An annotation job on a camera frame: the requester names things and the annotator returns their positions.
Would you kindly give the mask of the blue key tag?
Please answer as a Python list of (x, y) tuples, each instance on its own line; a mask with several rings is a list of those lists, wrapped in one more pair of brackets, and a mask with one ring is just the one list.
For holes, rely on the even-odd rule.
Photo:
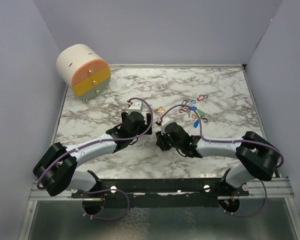
[(194, 124), (193, 124), (193, 126), (195, 128), (197, 128), (199, 124), (200, 124), (200, 121), (198, 119), (196, 119), (195, 122), (194, 122)]
[(189, 107), (188, 108), (190, 111), (196, 111), (197, 110), (197, 107), (193, 106), (193, 107)]

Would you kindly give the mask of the red S carabiner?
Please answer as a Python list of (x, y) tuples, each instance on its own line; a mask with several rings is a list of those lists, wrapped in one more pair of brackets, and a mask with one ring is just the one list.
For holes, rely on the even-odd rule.
[(188, 112), (188, 109), (187, 108), (181, 108), (181, 109), (179, 109), (179, 112), (180, 113), (186, 113), (186, 112)]

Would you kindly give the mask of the green key tag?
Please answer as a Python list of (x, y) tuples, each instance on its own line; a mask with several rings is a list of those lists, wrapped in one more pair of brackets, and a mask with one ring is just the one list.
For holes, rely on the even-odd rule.
[(200, 110), (200, 109), (197, 109), (197, 113), (198, 113), (200, 116), (205, 116), (205, 113), (204, 113), (202, 110)]

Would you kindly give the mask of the red key tag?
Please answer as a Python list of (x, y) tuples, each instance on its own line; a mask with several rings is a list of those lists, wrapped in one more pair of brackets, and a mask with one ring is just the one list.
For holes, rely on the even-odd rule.
[(197, 101), (202, 101), (204, 100), (206, 97), (204, 95), (199, 95), (197, 98)]

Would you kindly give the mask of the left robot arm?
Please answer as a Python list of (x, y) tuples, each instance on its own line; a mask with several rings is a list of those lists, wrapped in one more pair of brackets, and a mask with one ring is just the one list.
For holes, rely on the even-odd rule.
[(88, 170), (77, 168), (91, 160), (123, 150), (143, 135), (152, 134), (153, 114), (143, 116), (137, 111), (121, 114), (122, 122), (103, 135), (84, 143), (64, 146), (52, 144), (33, 169), (36, 187), (52, 197), (64, 190), (79, 190), (93, 198), (102, 189), (102, 181)]

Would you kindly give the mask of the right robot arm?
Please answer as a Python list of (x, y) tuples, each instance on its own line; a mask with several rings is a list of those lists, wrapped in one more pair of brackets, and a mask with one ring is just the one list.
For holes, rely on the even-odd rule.
[(238, 159), (240, 164), (228, 169), (219, 184), (220, 191), (226, 196), (251, 180), (272, 180), (280, 158), (275, 147), (253, 131), (247, 131), (239, 138), (203, 139), (199, 135), (189, 135), (173, 121), (163, 124), (155, 136), (156, 145), (163, 152), (174, 148), (189, 158)]

